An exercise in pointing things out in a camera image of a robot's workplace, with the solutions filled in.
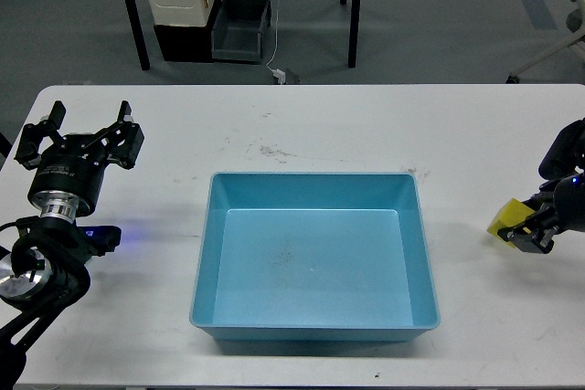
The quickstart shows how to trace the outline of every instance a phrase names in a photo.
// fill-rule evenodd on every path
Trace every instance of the white table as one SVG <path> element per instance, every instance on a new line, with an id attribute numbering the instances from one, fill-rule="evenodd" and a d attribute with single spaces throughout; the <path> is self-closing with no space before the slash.
<path id="1" fill-rule="evenodd" d="M 121 245 L 90 262 L 90 292 L 32 347 L 20 383 L 585 385 L 585 235 L 539 256 L 484 231 L 537 191 L 558 131 L 585 116 L 582 86 L 68 86 L 44 90 L 27 121 L 55 100 L 62 133 L 95 132 L 128 100 L 145 141 L 80 220 L 121 227 Z M 188 314 L 217 171 L 413 172 L 441 325 L 398 344 L 215 342 Z M 32 178 L 6 162 L 1 223 L 36 213 Z M 15 315 L 0 303 L 0 324 Z"/>

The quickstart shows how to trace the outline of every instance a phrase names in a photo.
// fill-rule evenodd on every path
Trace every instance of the blue tray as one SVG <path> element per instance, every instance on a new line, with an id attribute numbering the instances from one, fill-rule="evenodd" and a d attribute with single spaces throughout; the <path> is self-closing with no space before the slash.
<path id="1" fill-rule="evenodd" d="M 219 340 L 407 341 L 439 324 L 411 174 L 215 174 L 191 322 Z"/>

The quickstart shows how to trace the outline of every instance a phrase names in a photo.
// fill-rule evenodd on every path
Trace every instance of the yellow sponge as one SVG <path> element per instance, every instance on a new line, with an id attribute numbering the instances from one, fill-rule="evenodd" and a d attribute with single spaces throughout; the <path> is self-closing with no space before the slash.
<path id="1" fill-rule="evenodd" d="M 533 209 L 521 201 L 512 198 L 504 207 L 500 209 L 492 221 L 492 224 L 490 224 L 490 226 L 487 228 L 487 231 L 498 239 L 503 240 L 498 236 L 498 230 L 515 226 L 516 224 L 519 224 L 527 219 L 527 216 L 534 214 L 534 212 L 535 211 Z"/>

